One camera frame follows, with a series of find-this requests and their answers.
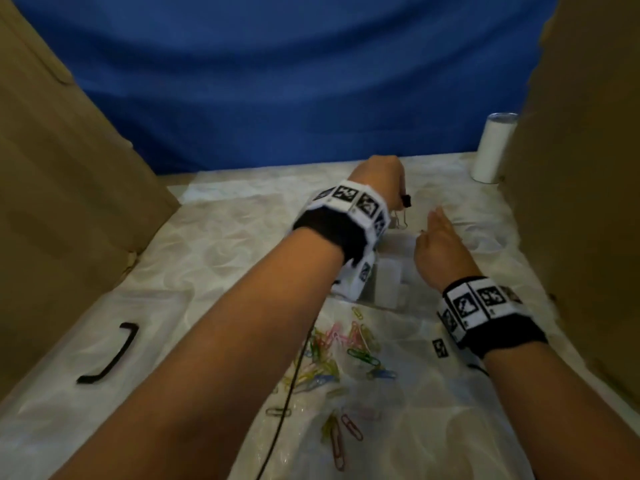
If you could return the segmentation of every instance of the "blue backdrop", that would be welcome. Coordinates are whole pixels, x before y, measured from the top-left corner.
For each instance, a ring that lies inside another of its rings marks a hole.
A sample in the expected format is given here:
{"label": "blue backdrop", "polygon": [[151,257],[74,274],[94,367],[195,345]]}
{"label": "blue backdrop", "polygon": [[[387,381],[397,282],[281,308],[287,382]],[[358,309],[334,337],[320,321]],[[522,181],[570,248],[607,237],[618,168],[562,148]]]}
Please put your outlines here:
{"label": "blue backdrop", "polygon": [[14,0],[158,173],[475,150],[556,0]]}

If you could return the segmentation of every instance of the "cardboard box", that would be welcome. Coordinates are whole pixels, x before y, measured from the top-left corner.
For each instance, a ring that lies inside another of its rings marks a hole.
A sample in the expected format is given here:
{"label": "cardboard box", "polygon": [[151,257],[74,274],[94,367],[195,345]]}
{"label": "cardboard box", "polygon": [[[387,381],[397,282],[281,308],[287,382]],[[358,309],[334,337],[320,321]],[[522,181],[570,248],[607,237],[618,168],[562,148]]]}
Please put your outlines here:
{"label": "cardboard box", "polygon": [[0,0],[0,399],[179,204]]}
{"label": "cardboard box", "polygon": [[560,0],[500,188],[592,370],[640,404],[640,0]]}

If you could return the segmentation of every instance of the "white container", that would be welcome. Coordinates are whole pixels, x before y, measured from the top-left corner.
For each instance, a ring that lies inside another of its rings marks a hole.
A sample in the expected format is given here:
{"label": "white container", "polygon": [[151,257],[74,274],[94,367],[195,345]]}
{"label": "white container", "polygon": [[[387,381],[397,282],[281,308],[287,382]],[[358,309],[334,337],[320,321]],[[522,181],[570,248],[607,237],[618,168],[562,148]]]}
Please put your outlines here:
{"label": "white container", "polygon": [[486,119],[484,132],[471,170],[471,178],[483,184],[495,184],[504,149],[518,123],[514,112],[494,112]]}

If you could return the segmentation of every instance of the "forearm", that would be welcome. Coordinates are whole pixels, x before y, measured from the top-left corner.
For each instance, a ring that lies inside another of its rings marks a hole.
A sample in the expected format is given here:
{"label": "forearm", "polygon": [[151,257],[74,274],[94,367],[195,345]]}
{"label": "forearm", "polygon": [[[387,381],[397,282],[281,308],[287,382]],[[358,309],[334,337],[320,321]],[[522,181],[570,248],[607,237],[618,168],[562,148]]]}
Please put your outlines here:
{"label": "forearm", "polygon": [[[226,477],[342,259],[339,247],[309,229],[284,239],[201,318],[58,478],[80,478],[89,460],[97,478],[101,472],[132,479],[151,472],[158,479]],[[113,444],[115,454],[101,452]]]}
{"label": "forearm", "polygon": [[637,477],[640,438],[548,345],[494,350],[484,364],[540,480]]}

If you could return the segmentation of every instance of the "black handle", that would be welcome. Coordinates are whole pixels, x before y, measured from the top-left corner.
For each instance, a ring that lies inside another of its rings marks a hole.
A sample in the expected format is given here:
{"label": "black handle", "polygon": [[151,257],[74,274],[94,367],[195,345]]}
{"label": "black handle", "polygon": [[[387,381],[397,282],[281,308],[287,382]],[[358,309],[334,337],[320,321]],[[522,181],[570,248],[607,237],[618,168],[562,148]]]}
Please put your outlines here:
{"label": "black handle", "polygon": [[80,376],[76,380],[76,384],[95,384],[100,379],[104,379],[104,377],[113,369],[113,367],[122,358],[122,356],[124,355],[124,352],[127,351],[129,346],[133,342],[133,339],[136,338],[136,334],[138,333],[138,330],[140,330],[140,327],[135,323],[123,322],[120,324],[120,328],[128,329],[129,336],[127,337],[127,341],[124,342],[124,345],[122,346],[122,348],[116,354],[116,357],[114,357],[112,361],[107,364],[107,367],[105,367],[100,374],[96,374],[94,376]]}

